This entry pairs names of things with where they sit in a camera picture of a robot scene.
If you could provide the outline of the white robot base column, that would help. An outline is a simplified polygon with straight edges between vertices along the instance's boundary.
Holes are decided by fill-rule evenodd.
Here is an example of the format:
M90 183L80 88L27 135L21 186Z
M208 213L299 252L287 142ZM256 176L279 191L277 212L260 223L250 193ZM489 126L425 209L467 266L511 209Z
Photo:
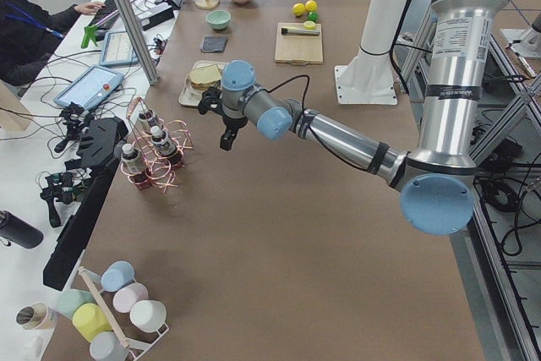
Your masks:
M370 0L357 56L348 65L335 67L340 104L397 104L391 48L406 3L407 0Z

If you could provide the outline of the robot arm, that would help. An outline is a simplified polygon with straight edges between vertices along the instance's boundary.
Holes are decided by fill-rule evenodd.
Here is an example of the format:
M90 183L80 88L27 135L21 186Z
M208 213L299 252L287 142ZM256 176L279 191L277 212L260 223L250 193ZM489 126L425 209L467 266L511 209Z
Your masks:
M400 194L406 220L422 232L446 235L473 216L477 165L470 141L495 15L509 0L431 0L436 19L418 146L400 152L332 120L302 101L278 100L243 60L226 65L216 111L225 124L220 146L230 150L252 123L267 139L286 132L310 139L346 164L383 178Z

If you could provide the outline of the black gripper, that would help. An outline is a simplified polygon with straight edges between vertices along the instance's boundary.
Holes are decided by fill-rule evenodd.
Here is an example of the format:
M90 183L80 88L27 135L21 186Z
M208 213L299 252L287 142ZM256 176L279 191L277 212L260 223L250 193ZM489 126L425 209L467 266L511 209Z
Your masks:
M220 148L222 150L230 150L238 131L247 125L248 119L246 117L232 118L224 114L222 121L226 126L226 130L220 138Z

